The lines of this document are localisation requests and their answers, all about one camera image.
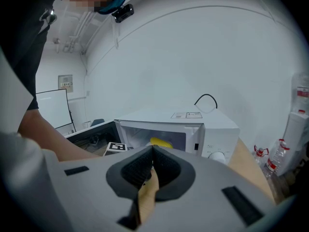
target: power cord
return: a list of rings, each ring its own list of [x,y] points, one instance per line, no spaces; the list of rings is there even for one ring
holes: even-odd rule
[[[199,101],[203,96],[206,96],[206,95],[213,98],[214,102],[216,103],[216,109],[218,109],[218,104],[217,104],[216,99],[215,99],[212,95],[210,95],[210,94],[203,94],[200,98],[198,98],[198,100],[194,103],[194,105],[196,105],[196,104],[198,103],[198,101]]]

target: yellow object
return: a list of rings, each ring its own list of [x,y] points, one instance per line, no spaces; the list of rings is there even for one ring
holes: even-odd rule
[[[171,149],[173,149],[173,146],[172,146],[170,143],[168,143],[168,142],[166,142],[166,141],[163,141],[163,140],[161,140],[161,139],[159,139],[159,138],[156,138],[156,137],[152,137],[152,138],[150,139],[150,143],[151,143],[152,145],[158,145],[158,146],[161,146],[161,147],[166,147],[166,148],[171,148]]]

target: person's arm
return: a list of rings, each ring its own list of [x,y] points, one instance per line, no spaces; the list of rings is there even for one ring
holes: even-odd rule
[[[18,132],[23,137],[36,141],[42,149],[54,151],[59,161],[99,157],[77,147],[63,137],[41,116],[38,109],[26,111]]]

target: plastic bottle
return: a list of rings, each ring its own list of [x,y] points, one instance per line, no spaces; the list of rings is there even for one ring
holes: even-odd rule
[[[281,141],[279,147],[273,156],[270,156],[266,162],[267,168],[275,173],[284,162],[285,155],[290,148],[286,146],[285,141]]]
[[[257,149],[256,146],[254,146],[254,159],[256,161],[256,163],[262,168],[263,165],[265,164],[265,160],[266,160],[266,157],[264,157],[265,155],[268,155],[269,154],[269,151],[268,151],[268,148],[266,149],[263,149],[263,148],[259,148]]]
[[[309,75],[296,73],[293,77],[294,90],[292,111],[309,115]]]

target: desk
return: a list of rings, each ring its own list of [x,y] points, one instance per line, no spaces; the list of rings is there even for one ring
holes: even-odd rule
[[[261,189],[273,202],[274,198],[270,187],[262,173],[260,167],[256,164],[251,152],[241,139],[238,139],[233,156],[228,166],[239,175],[253,183]],[[159,190],[158,177],[154,170],[151,170],[152,178],[139,191],[140,219],[143,223],[151,214],[155,207],[155,193]]]

